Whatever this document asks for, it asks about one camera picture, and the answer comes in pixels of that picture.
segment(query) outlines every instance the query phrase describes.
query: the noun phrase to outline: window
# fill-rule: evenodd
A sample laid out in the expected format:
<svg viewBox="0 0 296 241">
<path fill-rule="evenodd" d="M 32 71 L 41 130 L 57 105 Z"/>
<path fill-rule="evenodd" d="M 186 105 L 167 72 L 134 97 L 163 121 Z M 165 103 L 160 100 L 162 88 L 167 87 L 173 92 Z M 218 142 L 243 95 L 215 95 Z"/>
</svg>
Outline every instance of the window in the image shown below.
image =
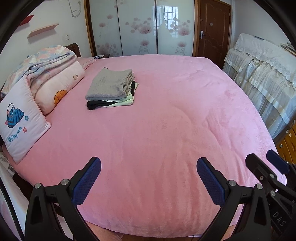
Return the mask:
<svg viewBox="0 0 296 241">
<path fill-rule="evenodd" d="M 153 25 L 154 29 L 156 28 L 155 22 L 155 8 L 153 7 Z M 156 15 L 157 15 L 157 28 L 160 27 L 162 23 L 165 23 L 167 29 L 170 31 L 170 34 L 173 38 L 178 38 L 178 32 L 175 26 L 178 25 L 178 7 L 174 6 L 156 6 Z"/>
</svg>

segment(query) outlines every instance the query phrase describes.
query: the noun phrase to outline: blue grip pad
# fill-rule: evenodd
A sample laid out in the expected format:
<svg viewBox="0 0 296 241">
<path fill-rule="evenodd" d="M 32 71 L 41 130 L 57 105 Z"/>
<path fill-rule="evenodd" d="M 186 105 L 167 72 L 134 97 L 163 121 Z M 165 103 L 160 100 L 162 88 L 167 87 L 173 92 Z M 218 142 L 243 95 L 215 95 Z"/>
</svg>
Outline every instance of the blue grip pad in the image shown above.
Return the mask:
<svg viewBox="0 0 296 241">
<path fill-rule="evenodd" d="M 204 183 L 211 199 L 214 204 L 219 205 L 220 207 L 225 204 L 225 190 L 218 182 L 217 178 L 207 167 L 205 162 L 200 158 L 197 161 L 197 173 L 199 174 L 202 182 Z"/>
<path fill-rule="evenodd" d="M 72 203 L 75 206 L 83 204 L 100 172 L 101 161 L 97 158 L 73 189 Z"/>
<path fill-rule="evenodd" d="M 269 150 L 266 153 L 266 158 L 271 164 L 275 166 L 276 169 L 280 171 L 281 174 L 289 174 L 289 164 L 284 161 L 278 154 L 276 154 L 274 150 Z"/>
</svg>

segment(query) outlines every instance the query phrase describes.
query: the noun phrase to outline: power cord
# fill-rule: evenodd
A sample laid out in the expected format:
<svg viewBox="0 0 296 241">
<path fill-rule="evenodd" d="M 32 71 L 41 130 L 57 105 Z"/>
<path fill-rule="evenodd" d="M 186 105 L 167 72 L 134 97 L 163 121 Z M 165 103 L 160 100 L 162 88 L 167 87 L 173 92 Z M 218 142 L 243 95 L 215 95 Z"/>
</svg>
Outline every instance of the power cord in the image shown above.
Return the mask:
<svg viewBox="0 0 296 241">
<path fill-rule="evenodd" d="M 79 4 L 79 9 L 76 9 L 76 10 L 74 10 L 74 11 L 72 11 L 71 4 L 70 4 L 70 0 L 68 0 L 68 2 L 69 2 L 69 6 L 70 6 L 70 10 L 71 10 L 71 15 L 72 15 L 72 17 L 74 17 L 74 18 L 78 17 L 78 16 L 80 15 L 80 13 L 81 13 L 81 2 L 80 2 L 80 1 L 78 2 L 78 4 Z"/>
</svg>

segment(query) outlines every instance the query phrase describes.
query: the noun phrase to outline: pink pillow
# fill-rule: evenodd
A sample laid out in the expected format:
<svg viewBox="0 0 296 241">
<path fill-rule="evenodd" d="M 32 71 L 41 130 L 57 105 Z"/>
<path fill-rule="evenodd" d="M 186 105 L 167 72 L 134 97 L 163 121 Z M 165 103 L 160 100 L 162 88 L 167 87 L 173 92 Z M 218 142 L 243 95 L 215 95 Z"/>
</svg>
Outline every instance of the pink pillow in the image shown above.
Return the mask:
<svg viewBox="0 0 296 241">
<path fill-rule="evenodd" d="M 34 101 L 24 76 L 0 103 L 0 135 L 16 164 L 50 126 Z"/>
<path fill-rule="evenodd" d="M 90 58 L 77 58 L 77 61 L 81 64 L 82 68 L 86 69 L 94 62 L 94 57 Z"/>
<path fill-rule="evenodd" d="M 44 115 L 49 114 L 61 99 L 84 77 L 84 69 L 75 61 L 49 78 L 37 90 L 35 101 Z"/>
</svg>

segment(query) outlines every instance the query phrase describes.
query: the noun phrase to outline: black garment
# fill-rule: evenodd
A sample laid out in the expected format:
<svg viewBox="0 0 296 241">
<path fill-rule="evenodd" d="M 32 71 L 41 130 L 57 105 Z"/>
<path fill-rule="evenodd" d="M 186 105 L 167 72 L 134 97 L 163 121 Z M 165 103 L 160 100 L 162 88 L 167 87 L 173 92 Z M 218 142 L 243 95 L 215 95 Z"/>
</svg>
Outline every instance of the black garment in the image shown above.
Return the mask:
<svg viewBox="0 0 296 241">
<path fill-rule="evenodd" d="M 131 83 L 131 95 L 132 96 L 135 94 L 135 83 L 136 82 L 134 80 Z M 86 105 L 89 110 L 94 110 L 95 108 L 97 108 L 99 106 L 105 107 L 105 106 L 109 106 L 109 105 L 116 104 L 116 103 L 118 103 L 118 102 L 116 102 L 116 101 L 108 102 L 108 101 L 104 101 L 104 100 L 89 100 Z"/>
</svg>

